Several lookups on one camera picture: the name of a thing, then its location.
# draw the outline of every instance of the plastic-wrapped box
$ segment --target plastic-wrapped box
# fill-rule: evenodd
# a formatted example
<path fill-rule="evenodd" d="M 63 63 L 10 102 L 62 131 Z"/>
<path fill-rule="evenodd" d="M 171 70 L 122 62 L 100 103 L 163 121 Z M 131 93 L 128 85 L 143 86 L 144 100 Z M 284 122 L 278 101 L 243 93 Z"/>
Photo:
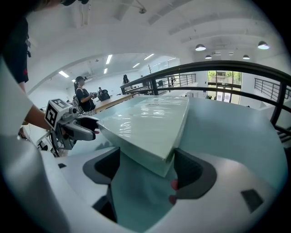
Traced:
<path fill-rule="evenodd" d="M 102 134 L 128 157 L 164 177 L 179 146 L 188 97 L 145 98 L 98 122 Z"/>

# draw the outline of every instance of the black cable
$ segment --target black cable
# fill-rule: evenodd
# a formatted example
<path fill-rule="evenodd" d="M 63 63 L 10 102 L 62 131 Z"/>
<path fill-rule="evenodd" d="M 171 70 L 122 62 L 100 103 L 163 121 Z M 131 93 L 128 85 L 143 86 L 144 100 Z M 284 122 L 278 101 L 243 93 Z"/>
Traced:
<path fill-rule="evenodd" d="M 59 153 L 58 153 L 58 151 L 57 151 L 57 149 L 56 149 L 56 147 L 55 147 L 54 140 L 51 139 L 52 135 L 53 135 L 53 133 L 50 133 L 50 137 L 49 137 L 49 138 L 50 138 L 50 142 L 51 142 L 51 144 L 52 144 L 52 146 L 53 146 L 53 149 L 55 150 L 55 154 L 56 154 L 56 156 L 57 156 L 57 157 L 60 157 L 60 156 L 59 156 Z"/>

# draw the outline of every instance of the black hair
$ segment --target black hair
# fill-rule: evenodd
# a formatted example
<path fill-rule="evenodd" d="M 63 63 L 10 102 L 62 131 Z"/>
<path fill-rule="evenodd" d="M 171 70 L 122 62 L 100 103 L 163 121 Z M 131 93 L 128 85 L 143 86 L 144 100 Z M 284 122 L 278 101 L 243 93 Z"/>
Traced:
<path fill-rule="evenodd" d="M 76 90 L 77 90 L 77 88 L 78 88 L 78 84 L 79 84 L 79 82 L 80 82 L 81 79 L 84 80 L 84 78 L 83 78 L 82 76 L 78 76 L 78 77 L 76 77 L 76 79 L 75 79 L 75 82 L 74 82 L 75 93 L 76 93 Z"/>
<path fill-rule="evenodd" d="M 124 84 L 129 82 L 127 75 L 123 75 L 123 82 L 124 82 Z"/>

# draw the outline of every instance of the woman with ponytail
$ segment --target woman with ponytail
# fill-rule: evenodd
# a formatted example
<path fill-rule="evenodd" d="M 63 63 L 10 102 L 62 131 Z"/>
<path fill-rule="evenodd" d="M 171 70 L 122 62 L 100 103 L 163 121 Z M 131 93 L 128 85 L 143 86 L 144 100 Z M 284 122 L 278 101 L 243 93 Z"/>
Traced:
<path fill-rule="evenodd" d="M 85 81 L 82 76 L 76 77 L 74 83 L 76 97 L 78 98 L 80 106 L 84 111 L 92 111 L 95 109 L 95 104 L 92 101 L 94 97 L 90 96 L 88 91 L 85 88 L 83 88 L 84 84 Z"/>

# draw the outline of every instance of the black t-shirt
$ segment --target black t-shirt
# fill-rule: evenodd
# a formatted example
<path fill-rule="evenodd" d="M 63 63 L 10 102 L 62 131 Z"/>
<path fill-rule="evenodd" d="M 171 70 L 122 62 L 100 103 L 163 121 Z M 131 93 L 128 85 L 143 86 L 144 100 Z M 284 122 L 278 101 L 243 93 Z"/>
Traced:
<path fill-rule="evenodd" d="M 92 100 L 88 100 L 85 103 L 81 102 L 81 99 L 89 96 L 89 93 L 86 89 L 82 88 L 82 90 L 81 90 L 81 88 L 78 88 L 76 91 L 76 96 L 79 100 L 80 106 L 83 108 L 84 111 L 91 111 L 91 110 L 95 109 L 95 104 Z"/>
<path fill-rule="evenodd" d="M 4 60 L 18 83 L 27 82 L 28 23 L 22 18 L 9 35 L 3 49 Z"/>

